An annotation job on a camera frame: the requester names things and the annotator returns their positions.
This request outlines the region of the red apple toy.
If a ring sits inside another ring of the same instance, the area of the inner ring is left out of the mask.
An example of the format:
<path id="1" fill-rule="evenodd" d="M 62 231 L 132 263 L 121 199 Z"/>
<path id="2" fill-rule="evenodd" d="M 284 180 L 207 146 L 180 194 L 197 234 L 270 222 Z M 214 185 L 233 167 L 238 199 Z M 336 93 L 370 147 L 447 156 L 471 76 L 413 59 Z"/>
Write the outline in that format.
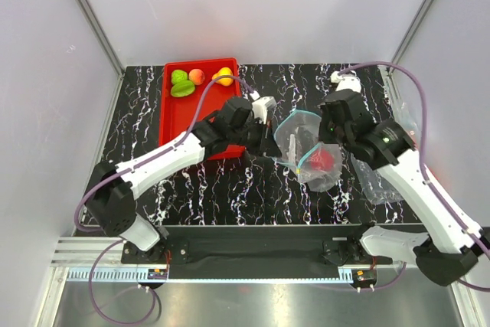
<path id="1" fill-rule="evenodd" d="M 327 172 L 332 170 L 335 158 L 326 149 L 316 149 L 306 160 L 308 166 L 315 171 Z"/>

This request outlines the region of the red plastic tray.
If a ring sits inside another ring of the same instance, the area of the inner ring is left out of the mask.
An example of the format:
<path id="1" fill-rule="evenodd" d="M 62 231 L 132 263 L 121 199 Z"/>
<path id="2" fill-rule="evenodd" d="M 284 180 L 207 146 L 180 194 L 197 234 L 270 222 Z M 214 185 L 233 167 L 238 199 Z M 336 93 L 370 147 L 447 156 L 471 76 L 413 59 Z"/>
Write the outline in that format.
<path id="1" fill-rule="evenodd" d="M 158 144 L 172 141 L 191 124 L 192 118 L 204 88 L 209 84 L 211 78 L 223 67 L 230 68 L 234 76 L 238 75 L 237 60 L 229 58 L 211 60 L 190 60 L 174 63 L 167 63 L 163 70 L 162 80 L 162 101 L 161 116 L 159 126 Z M 204 72 L 205 80 L 202 85 L 197 86 L 195 91 L 184 97 L 173 97 L 171 95 L 171 75 L 175 70 L 190 72 L 193 69 L 200 69 Z M 224 103 L 233 96 L 241 96 L 240 84 L 235 81 L 228 87 L 215 83 L 203 102 L 198 119 L 202 120 L 215 110 L 221 109 Z"/>

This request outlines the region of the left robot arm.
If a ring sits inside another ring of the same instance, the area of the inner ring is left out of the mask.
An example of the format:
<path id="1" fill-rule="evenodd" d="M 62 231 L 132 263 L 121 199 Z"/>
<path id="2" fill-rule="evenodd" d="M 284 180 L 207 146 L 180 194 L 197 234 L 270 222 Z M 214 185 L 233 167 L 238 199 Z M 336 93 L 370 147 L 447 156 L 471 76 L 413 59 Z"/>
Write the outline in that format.
<path id="1" fill-rule="evenodd" d="M 117 165 L 100 162 L 83 197 L 85 207 L 105 235 L 130 242 L 150 263 L 160 261 L 165 255 L 165 235 L 138 214 L 137 199 L 161 180 L 221 154 L 229 146 L 279 158 L 281 151 L 269 118 L 275 106 L 271 96 L 253 101 L 236 96 L 147 154 Z"/>

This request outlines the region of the green round cabbage toy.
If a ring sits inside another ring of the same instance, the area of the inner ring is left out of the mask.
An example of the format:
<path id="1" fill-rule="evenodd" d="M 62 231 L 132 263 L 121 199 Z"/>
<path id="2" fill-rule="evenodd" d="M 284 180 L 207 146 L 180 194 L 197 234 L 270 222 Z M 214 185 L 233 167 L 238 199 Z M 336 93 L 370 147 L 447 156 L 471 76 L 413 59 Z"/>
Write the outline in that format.
<path id="1" fill-rule="evenodd" d="M 184 70 L 173 70 L 171 72 L 171 84 L 175 85 L 188 80 L 188 73 Z"/>

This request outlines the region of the orange peach toy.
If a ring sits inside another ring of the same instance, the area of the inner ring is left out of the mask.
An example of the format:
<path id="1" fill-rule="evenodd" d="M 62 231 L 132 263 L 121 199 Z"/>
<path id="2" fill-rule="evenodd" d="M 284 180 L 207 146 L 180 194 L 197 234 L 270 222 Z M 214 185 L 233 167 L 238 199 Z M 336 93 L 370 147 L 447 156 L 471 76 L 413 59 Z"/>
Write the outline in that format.
<path id="1" fill-rule="evenodd" d="M 205 81 L 206 77 L 204 74 L 204 71 L 201 69 L 192 69 L 188 72 L 188 79 L 194 84 L 194 85 L 202 85 L 202 83 Z"/>

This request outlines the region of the clear blue zip bag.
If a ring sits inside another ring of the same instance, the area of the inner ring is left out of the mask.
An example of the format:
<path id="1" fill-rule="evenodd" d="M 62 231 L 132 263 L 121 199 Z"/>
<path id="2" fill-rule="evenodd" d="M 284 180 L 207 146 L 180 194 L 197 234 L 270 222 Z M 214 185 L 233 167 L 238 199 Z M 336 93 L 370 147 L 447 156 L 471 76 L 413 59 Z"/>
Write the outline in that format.
<path id="1" fill-rule="evenodd" d="M 296 145 L 296 130 L 299 126 L 317 126 L 321 117 L 305 110 L 293 110 L 277 127 L 274 139 L 283 157 L 276 162 L 289 168 L 299 183 L 305 184 L 311 191 L 329 191 L 341 177 L 342 155 L 339 145 L 325 144 L 318 141 L 312 149 L 298 149 Z M 327 172 L 312 170 L 306 160 L 319 148 L 326 149 L 335 158 L 332 170 Z"/>

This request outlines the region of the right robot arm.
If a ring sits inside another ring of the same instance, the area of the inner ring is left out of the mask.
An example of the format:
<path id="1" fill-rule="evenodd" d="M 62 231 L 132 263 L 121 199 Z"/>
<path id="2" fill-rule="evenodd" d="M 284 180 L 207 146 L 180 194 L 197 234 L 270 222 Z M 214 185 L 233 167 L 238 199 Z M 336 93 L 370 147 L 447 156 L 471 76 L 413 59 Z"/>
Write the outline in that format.
<path id="1" fill-rule="evenodd" d="M 488 249 L 489 233 L 437 186 L 423 164 L 421 147 L 393 119 L 375 123 L 359 92 L 335 91 L 320 109 L 320 142 L 338 143 L 366 163 L 400 193 L 426 228 L 408 233 L 364 224 L 326 259 L 364 263 L 371 257 L 391 258 L 417 265 L 439 286 L 465 276 Z"/>

